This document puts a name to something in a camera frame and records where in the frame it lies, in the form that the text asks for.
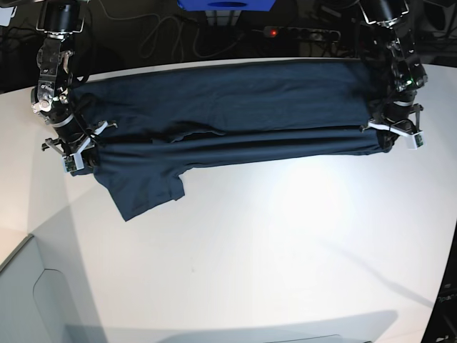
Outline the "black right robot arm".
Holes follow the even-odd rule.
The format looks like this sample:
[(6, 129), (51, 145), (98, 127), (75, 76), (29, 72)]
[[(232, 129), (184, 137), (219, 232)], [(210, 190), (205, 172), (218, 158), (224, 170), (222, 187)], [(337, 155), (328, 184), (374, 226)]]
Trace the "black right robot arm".
[(114, 121), (102, 120), (89, 124), (83, 110), (95, 102), (94, 96), (74, 96), (74, 90), (88, 81), (74, 76), (71, 59), (75, 55), (74, 36), (85, 26), (89, 12), (87, 1), (45, 1), (41, 7), (36, 30), (45, 34), (38, 50), (37, 85), (31, 92), (31, 109), (56, 132), (55, 139), (46, 139), (41, 149), (52, 149), (61, 157), (64, 171), (74, 173), (96, 164), (92, 149), (103, 146), (101, 133)]

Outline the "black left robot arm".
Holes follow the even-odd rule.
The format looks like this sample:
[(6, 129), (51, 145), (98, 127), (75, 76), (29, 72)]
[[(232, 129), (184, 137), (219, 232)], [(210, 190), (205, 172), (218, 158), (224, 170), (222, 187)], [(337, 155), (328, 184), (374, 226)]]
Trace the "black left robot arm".
[(368, 103), (371, 118), (361, 131), (381, 132), (387, 145), (400, 136), (411, 150), (424, 145), (420, 129), (423, 107), (415, 102), (418, 90), (428, 75), (416, 51), (408, 22), (410, 9), (406, 1), (358, 1), (363, 20), (371, 27), (378, 48), (378, 60), (370, 66), (378, 72), (385, 87), (382, 97)]

